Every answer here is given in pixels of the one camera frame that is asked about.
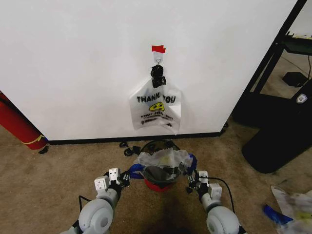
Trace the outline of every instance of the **floor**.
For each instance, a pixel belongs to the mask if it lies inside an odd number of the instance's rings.
[[[291,97],[297,89],[281,81],[286,71],[307,71],[306,57],[283,54],[263,93]],[[312,189],[312,149],[273,174],[255,171],[241,154],[241,147],[258,131],[228,121],[221,137],[176,139],[174,143],[198,158],[198,169],[228,182],[236,214],[250,234],[274,234],[274,224],[264,216],[269,204],[278,210],[270,186],[289,193]],[[129,142],[143,146],[146,142]],[[94,198],[93,181],[109,168],[128,169],[136,156],[125,157],[119,143],[53,145],[43,155],[31,151],[0,127],[0,229],[3,233],[55,234],[67,230],[78,218],[78,195]],[[142,180],[132,180],[123,190],[111,226],[112,234],[209,233],[206,214],[195,193],[187,194],[187,178],[166,193],[150,191]],[[222,202],[230,207],[226,189]]]

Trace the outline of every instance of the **gray robot arm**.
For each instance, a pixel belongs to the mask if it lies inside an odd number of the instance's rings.
[[[222,187],[208,182],[206,171],[188,176],[190,188],[196,189],[199,200],[207,213],[207,228],[211,234],[247,234],[239,225],[233,211],[221,205]],[[114,217],[114,209],[123,187],[130,185],[130,175],[120,175],[118,168],[112,168],[94,181],[96,199],[88,202],[80,212],[79,219],[61,234],[108,234]]]
[[[112,168],[94,181],[96,199],[88,202],[81,210],[79,219],[61,234],[108,234],[113,222],[114,209],[123,187],[130,185],[127,173],[120,175],[118,168]]]
[[[222,187],[208,182],[207,171],[189,175],[190,187],[196,189],[199,200],[207,213],[207,228],[211,234],[247,234],[240,226],[236,214],[221,205]]]

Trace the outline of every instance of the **yellow strap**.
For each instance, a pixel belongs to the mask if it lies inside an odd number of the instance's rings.
[[[37,137],[36,139],[34,139],[34,140],[31,141],[31,142],[28,142],[28,143],[22,142],[22,143],[25,144],[25,145],[29,145],[29,144],[32,144],[32,143],[34,143],[34,142],[36,142],[36,141],[40,141],[42,137],[44,137],[44,135],[40,135],[39,137]]]

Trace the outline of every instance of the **red tape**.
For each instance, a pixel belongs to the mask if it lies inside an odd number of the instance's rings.
[[[160,53],[165,53],[166,48],[164,48],[163,45],[152,45],[152,51],[154,52],[160,52]]]

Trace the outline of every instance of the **blue object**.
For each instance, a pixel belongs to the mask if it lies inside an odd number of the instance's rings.
[[[143,171],[144,168],[145,168],[145,166],[143,166],[143,165],[141,165],[139,163],[133,164],[129,168],[130,178],[131,179],[144,179],[144,177],[140,173],[135,173],[135,172]]]
[[[191,175],[194,170],[197,168],[197,158],[193,154],[189,154],[190,158],[193,159],[192,164],[190,167],[187,168],[187,174]]]
[[[267,215],[267,217],[270,218],[274,223],[278,225],[284,225],[290,221],[293,221],[292,218],[289,218],[286,215],[283,215],[275,210],[272,209],[272,207],[265,205],[263,208],[263,212]]]

